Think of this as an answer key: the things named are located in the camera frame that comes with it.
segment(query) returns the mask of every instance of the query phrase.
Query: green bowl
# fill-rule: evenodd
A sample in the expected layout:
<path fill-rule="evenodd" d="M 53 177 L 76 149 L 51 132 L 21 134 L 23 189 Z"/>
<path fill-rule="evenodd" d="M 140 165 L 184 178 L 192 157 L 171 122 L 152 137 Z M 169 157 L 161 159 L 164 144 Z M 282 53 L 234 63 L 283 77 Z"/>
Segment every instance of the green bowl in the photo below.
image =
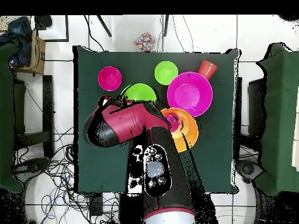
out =
<path fill-rule="evenodd" d="M 178 68 L 173 62 L 170 61 L 160 62 L 155 68 L 155 78 L 163 85 L 169 85 L 178 74 Z"/>
<path fill-rule="evenodd" d="M 150 86 L 143 83 L 136 83 L 132 86 L 129 85 L 121 94 L 123 94 L 125 90 L 126 92 L 124 93 L 123 98 L 129 100 L 152 100 L 155 102 L 157 99 L 155 91 Z"/>

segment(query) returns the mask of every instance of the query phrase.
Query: green tablecloth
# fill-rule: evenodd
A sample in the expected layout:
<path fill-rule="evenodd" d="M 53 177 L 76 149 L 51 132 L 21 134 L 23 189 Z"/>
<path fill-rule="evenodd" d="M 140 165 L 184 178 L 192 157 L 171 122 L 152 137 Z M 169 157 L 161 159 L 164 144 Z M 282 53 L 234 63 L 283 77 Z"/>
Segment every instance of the green tablecloth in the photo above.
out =
<path fill-rule="evenodd" d="M 22 183 L 12 177 L 15 113 L 13 73 L 8 67 L 8 61 L 17 50 L 14 44 L 0 46 L 0 188 L 13 193 L 19 193 L 24 189 Z"/>
<path fill-rule="evenodd" d="M 299 172 L 292 164 L 293 139 L 299 87 L 299 53 L 281 43 L 269 47 L 259 62 L 267 75 L 266 126 L 262 137 L 261 163 L 265 172 L 256 184 L 267 195 L 280 191 L 299 193 Z"/>
<path fill-rule="evenodd" d="M 213 102 L 210 108 L 196 118 L 202 130 L 194 147 L 194 160 L 206 191 L 234 193 L 231 185 L 232 159 L 232 106 L 234 98 L 234 59 L 238 50 L 227 54 L 161 53 L 161 52 L 93 52 L 80 46 L 74 49 L 75 78 L 78 73 L 78 190 L 96 192 L 124 192 L 126 183 L 128 144 L 111 148 L 93 148 L 83 138 L 82 129 L 88 115 L 97 106 L 99 96 L 117 96 L 132 83 L 146 83 L 167 103 L 167 86 L 155 80 L 154 70 L 161 61 L 172 61 L 179 74 L 197 72 L 202 60 L 208 60 L 217 71 L 210 79 Z M 122 75 L 122 84 L 114 92 L 107 92 L 98 85 L 98 73 L 106 67 L 116 67 Z M 184 166 L 188 152 L 180 153 Z"/>

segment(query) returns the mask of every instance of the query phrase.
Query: table leg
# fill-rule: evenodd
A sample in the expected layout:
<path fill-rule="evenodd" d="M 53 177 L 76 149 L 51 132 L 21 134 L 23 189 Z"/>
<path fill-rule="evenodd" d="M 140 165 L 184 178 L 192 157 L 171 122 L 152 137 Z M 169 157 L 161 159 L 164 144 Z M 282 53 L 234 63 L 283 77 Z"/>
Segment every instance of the table leg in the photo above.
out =
<path fill-rule="evenodd" d="M 112 34 L 111 32 L 109 31 L 108 27 L 106 26 L 105 22 L 103 21 L 103 19 L 100 17 L 100 15 L 97 15 L 99 21 L 100 21 L 100 24 L 102 24 L 102 26 L 104 27 L 106 33 L 108 34 L 109 37 L 112 37 Z"/>
<path fill-rule="evenodd" d="M 165 15 L 164 37 L 166 37 L 167 35 L 168 19 L 169 19 L 169 15 Z"/>

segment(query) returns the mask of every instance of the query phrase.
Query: orange cup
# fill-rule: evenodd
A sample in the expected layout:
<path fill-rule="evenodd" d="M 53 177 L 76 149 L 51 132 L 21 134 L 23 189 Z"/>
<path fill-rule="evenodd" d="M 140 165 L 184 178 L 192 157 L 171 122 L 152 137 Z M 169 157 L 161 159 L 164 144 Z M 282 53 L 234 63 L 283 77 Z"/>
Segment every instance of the orange cup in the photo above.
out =
<path fill-rule="evenodd" d="M 200 65 L 198 74 L 201 74 L 203 77 L 209 80 L 211 76 L 214 74 L 214 72 L 216 71 L 216 69 L 217 69 L 216 65 L 204 60 Z"/>

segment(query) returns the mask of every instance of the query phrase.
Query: pink bowl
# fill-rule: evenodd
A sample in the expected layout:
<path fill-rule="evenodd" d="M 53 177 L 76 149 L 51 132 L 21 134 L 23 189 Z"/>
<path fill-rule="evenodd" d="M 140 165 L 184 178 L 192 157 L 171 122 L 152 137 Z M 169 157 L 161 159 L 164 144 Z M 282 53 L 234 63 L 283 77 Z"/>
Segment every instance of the pink bowl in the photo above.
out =
<path fill-rule="evenodd" d="M 170 107 L 184 109 L 192 117 L 202 115 L 210 107 L 213 91 L 210 83 L 202 75 L 185 72 L 178 75 L 167 90 Z"/>
<path fill-rule="evenodd" d="M 102 89 L 114 91 L 121 84 L 121 73 L 114 67 L 105 67 L 98 75 L 98 82 Z"/>

